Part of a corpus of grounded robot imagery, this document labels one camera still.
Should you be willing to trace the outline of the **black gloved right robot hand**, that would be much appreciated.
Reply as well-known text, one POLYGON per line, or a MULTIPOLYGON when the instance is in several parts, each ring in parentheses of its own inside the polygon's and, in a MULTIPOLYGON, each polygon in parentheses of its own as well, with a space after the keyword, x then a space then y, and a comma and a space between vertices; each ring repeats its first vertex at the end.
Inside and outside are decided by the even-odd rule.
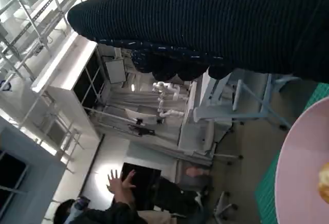
POLYGON ((328 82, 328 0, 87 0, 67 19, 158 81, 244 69, 328 82))

